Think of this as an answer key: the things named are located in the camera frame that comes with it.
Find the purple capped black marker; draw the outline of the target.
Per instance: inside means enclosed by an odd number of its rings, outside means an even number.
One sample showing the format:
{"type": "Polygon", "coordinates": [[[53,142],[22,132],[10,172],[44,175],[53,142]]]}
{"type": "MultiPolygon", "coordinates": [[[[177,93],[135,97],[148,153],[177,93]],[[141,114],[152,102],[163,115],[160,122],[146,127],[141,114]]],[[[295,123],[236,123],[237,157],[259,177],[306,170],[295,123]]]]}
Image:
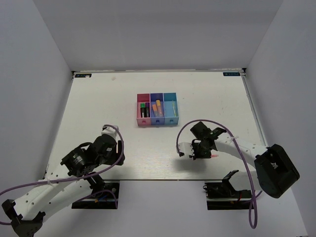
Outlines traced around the purple capped black marker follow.
{"type": "Polygon", "coordinates": [[[150,117],[150,103],[149,102],[145,103],[145,117],[146,118],[150,117]]]}

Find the yellow thin pen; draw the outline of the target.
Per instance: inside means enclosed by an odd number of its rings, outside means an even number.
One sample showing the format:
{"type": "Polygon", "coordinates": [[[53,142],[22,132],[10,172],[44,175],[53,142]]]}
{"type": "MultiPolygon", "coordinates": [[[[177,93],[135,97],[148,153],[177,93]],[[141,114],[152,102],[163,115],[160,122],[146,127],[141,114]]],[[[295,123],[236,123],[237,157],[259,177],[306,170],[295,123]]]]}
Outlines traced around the yellow thin pen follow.
{"type": "Polygon", "coordinates": [[[173,108],[174,116],[177,117],[178,116],[178,114],[177,114],[177,105],[176,105],[175,101],[172,101],[172,108],[173,108]]]}

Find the orange capped clear highlighter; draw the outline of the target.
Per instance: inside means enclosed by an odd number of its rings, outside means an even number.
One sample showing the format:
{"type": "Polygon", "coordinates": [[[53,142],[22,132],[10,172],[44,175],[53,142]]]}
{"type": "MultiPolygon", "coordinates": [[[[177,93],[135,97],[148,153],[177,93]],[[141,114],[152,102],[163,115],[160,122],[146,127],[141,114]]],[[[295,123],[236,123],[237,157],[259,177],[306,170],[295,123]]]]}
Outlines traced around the orange capped clear highlighter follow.
{"type": "Polygon", "coordinates": [[[152,105],[152,109],[153,109],[153,112],[154,112],[154,116],[155,117],[159,117],[158,107],[157,107],[156,104],[152,105]]]}

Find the orange capped pink highlighter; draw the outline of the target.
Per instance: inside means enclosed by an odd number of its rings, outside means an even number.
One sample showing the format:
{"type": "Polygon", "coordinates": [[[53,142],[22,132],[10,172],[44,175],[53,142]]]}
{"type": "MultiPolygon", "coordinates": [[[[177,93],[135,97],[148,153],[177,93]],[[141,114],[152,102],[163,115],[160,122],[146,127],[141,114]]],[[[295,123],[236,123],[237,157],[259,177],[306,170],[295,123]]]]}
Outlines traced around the orange capped pink highlighter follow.
{"type": "Polygon", "coordinates": [[[156,105],[157,105],[157,107],[158,107],[159,116],[160,116],[160,117],[163,117],[163,111],[162,111],[161,101],[160,101],[160,100],[156,100],[156,105]]]}

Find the green capped black marker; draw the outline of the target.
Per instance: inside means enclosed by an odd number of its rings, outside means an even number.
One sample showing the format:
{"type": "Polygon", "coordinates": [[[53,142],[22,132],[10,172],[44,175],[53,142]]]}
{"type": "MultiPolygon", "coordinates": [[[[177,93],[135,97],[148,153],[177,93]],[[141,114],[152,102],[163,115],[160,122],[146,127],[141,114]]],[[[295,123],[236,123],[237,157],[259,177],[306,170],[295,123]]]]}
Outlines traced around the green capped black marker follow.
{"type": "Polygon", "coordinates": [[[145,103],[140,104],[140,116],[145,118],[145,103]]]}

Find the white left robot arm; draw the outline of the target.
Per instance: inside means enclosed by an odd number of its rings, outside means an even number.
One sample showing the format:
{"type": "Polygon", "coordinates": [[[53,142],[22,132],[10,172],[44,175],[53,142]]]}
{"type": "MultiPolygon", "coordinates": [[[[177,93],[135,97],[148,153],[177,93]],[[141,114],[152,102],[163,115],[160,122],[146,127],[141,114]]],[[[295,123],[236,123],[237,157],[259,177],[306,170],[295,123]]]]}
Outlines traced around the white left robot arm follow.
{"type": "Polygon", "coordinates": [[[102,134],[93,143],[80,144],[43,181],[33,183],[25,195],[2,203],[9,225],[19,237],[32,237],[49,217],[74,202],[112,196],[117,205],[112,187],[94,169],[123,165],[123,151],[123,140],[109,134],[102,134]]]}

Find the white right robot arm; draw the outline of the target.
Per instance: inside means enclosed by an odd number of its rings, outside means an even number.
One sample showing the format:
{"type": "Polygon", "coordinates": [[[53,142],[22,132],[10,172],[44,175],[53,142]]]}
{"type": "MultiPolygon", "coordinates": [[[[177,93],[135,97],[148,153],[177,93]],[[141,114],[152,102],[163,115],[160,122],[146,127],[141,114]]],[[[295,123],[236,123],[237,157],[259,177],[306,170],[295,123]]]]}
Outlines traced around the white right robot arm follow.
{"type": "Polygon", "coordinates": [[[300,178],[300,174],[285,149],[274,144],[270,147],[256,145],[234,137],[227,129],[211,130],[203,122],[191,129],[198,143],[193,145],[194,158],[209,158],[211,151],[232,155],[241,159],[254,171],[237,171],[223,184],[223,192],[234,197],[242,190],[263,191],[279,198],[300,178]]]}

